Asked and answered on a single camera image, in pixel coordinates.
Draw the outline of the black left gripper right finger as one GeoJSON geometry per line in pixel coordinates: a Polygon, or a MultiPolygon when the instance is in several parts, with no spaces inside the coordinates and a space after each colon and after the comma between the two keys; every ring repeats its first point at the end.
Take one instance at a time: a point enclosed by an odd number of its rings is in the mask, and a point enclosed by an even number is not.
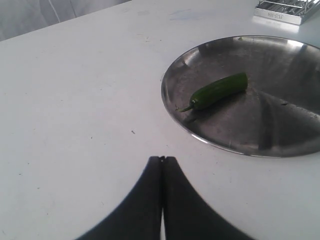
{"type": "Polygon", "coordinates": [[[162,160],[162,209],[167,240],[252,239],[203,200],[172,156],[162,160]]]}

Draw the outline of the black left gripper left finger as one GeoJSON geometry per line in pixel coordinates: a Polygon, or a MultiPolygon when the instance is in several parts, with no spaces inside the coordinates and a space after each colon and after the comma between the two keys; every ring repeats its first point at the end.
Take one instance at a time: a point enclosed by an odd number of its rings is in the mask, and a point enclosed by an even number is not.
{"type": "Polygon", "coordinates": [[[138,181],[123,201],[79,240],[159,240],[162,225],[162,163],[148,159],[138,181]]]}

